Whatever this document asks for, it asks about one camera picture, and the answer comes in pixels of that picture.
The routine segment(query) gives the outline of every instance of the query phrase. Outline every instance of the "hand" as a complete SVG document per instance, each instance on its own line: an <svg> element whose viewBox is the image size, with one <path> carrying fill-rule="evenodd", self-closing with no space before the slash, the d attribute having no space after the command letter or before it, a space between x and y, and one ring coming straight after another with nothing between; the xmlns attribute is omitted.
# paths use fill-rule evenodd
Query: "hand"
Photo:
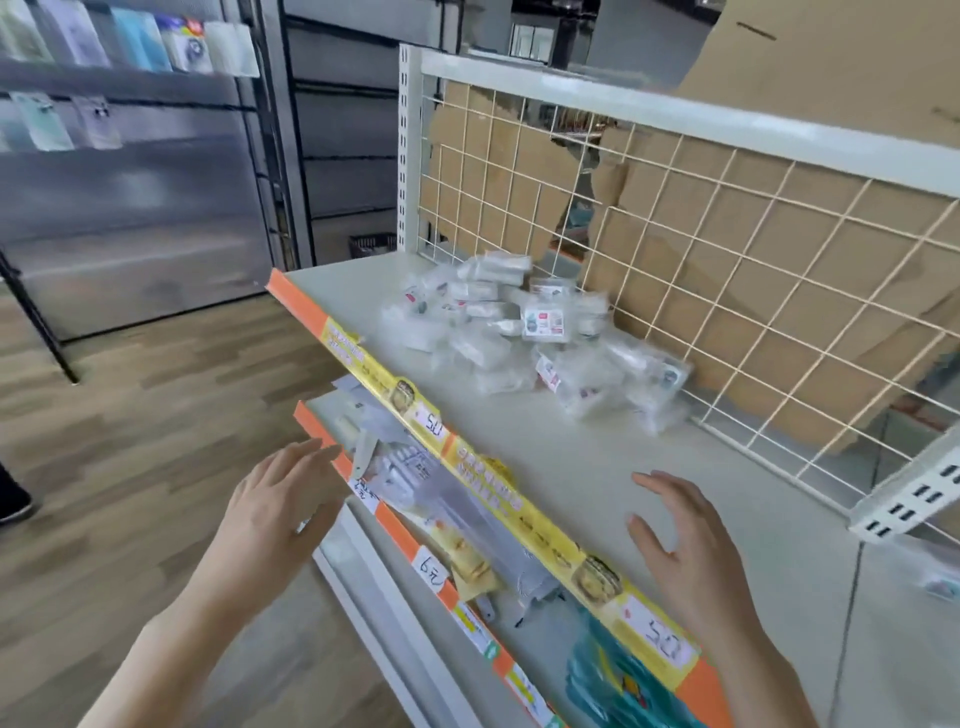
<svg viewBox="0 0 960 728"><path fill-rule="evenodd" d="M254 467L233 492L175 609L239 631L280 596L340 511L343 498L333 496L339 476L331 465L339 453L308 440Z"/></svg>
<svg viewBox="0 0 960 728"><path fill-rule="evenodd" d="M728 641L763 635L740 554L713 505L689 480L669 473L634 473L653 491L677 526L677 550L668 553L640 516L627 529L672 611L713 659Z"/></svg>

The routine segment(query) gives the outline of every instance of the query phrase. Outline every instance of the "food picture on label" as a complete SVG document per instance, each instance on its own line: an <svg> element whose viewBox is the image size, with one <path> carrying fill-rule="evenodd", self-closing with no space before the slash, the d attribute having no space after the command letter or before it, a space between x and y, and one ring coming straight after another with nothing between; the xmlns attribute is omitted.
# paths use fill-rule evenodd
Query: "food picture on label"
<svg viewBox="0 0 960 728"><path fill-rule="evenodd" d="M414 403L415 396L413 385L404 379L400 379L390 395L390 404L398 415L405 415L407 410L410 409L410 405Z"/></svg>
<svg viewBox="0 0 960 728"><path fill-rule="evenodd" d="M573 572L573 583L594 607L602 607L623 593L620 577L596 556L588 556Z"/></svg>

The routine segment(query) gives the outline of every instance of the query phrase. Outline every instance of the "shelf upright post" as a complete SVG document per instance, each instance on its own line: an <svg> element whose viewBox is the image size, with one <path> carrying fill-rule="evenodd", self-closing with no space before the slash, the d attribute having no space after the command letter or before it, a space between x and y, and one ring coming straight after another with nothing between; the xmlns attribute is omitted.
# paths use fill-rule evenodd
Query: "shelf upright post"
<svg viewBox="0 0 960 728"><path fill-rule="evenodd" d="M423 49L401 43L396 134L396 248L420 246L420 154L423 138Z"/></svg>

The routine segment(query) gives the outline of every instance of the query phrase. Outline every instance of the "black metal pole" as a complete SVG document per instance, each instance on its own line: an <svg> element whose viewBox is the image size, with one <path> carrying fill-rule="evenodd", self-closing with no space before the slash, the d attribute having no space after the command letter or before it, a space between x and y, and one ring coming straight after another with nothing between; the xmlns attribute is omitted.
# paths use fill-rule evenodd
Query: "black metal pole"
<svg viewBox="0 0 960 728"><path fill-rule="evenodd" d="M43 314L40 313L33 299L30 298L30 294L27 293L23 281L20 280L19 272L10 265L7 257L3 255L3 251L0 251L0 278L3 278L13 293L16 302L19 303L23 312L27 314L30 323L34 325L36 332L40 334L40 338L43 339L47 351L53 355L57 364L60 365L60 370L66 378L70 380L71 384L79 384L80 378L73 371L70 363L66 360L66 356L63 355L63 348L60 346L60 342L57 340L57 337L54 336L54 332L50 329L50 325L47 324L46 319L43 318Z"/></svg>

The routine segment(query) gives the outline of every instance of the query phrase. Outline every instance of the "shoe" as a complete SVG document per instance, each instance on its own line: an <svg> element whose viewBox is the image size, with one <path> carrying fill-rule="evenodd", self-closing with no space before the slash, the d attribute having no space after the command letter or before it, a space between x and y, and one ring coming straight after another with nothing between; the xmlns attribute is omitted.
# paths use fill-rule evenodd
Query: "shoe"
<svg viewBox="0 0 960 728"><path fill-rule="evenodd" d="M34 499L18 485L0 488L0 525L29 519L35 512Z"/></svg>

